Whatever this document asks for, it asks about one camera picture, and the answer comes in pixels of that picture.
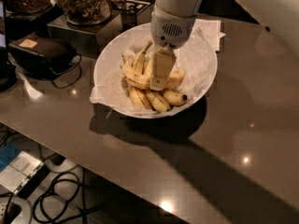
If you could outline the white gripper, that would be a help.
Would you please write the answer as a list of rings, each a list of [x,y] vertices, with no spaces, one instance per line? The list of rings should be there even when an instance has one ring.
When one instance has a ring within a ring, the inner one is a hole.
[[[191,35],[195,17],[178,17],[168,13],[158,5],[151,16],[151,37],[158,48],[152,56],[150,88],[161,91],[176,62],[174,49],[182,47]]]

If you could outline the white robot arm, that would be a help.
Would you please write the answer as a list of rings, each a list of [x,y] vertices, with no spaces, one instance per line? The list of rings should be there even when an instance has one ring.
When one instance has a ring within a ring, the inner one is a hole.
[[[156,0],[150,31],[156,46],[150,87],[164,88],[175,63],[174,51],[189,39],[203,0]],[[299,0],[235,0],[261,25],[270,28],[294,54],[299,54]]]

